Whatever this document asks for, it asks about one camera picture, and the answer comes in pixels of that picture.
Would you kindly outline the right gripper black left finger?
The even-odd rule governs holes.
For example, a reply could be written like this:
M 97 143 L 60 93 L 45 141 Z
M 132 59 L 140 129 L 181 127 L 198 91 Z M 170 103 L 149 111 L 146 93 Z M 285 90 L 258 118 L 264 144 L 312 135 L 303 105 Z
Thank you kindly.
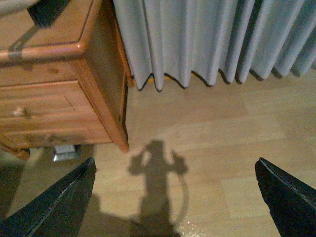
M 76 237 L 95 181 L 90 157 L 26 206 L 1 221 L 2 237 Z

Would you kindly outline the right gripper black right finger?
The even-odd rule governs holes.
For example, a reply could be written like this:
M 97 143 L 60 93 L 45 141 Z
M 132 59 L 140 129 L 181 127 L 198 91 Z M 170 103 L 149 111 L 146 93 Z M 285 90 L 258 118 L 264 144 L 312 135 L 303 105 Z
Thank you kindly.
M 316 235 L 316 190 L 264 158 L 255 163 L 264 202 L 282 237 Z

